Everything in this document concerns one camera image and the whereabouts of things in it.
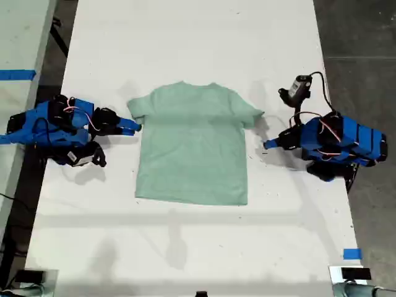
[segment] concrete floor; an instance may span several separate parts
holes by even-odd
[[[380,129],[388,137],[388,160],[374,168],[360,169],[349,198],[356,238],[363,250],[363,263],[372,270],[373,284],[396,288],[396,237],[393,238],[396,186],[392,182],[393,173],[396,173],[396,156],[392,154],[396,136],[393,129],[396,126],[396,101],[393,98],[396,1],[314,0],[314,3],[334,106],[360,123]],[[56,9],[56,16],[64,24],[60,34],[67,44],[76,7],[77,0],[59,0]],[[59,92],[65,62],[50,37],[40,79],[39,100]],[[28,237],[21,244],[27,246]]]

